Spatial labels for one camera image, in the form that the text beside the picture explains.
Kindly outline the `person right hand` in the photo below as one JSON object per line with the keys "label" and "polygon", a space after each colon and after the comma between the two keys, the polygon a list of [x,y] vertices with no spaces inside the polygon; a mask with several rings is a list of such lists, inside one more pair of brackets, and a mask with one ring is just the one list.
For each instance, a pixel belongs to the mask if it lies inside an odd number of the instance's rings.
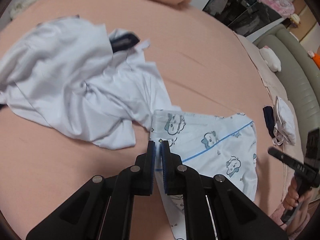
{"label": "person right hand", "polygon": [[304,211],[308,209],[308,205],[313,196],[313,188],[310,188],[301,196],[297,192],[297,181],[295,177],[292,178],[291,184],[288,187],[287,195],[284,198],[283,206],[286,210],[292,210],[301,203],[300,210]]}

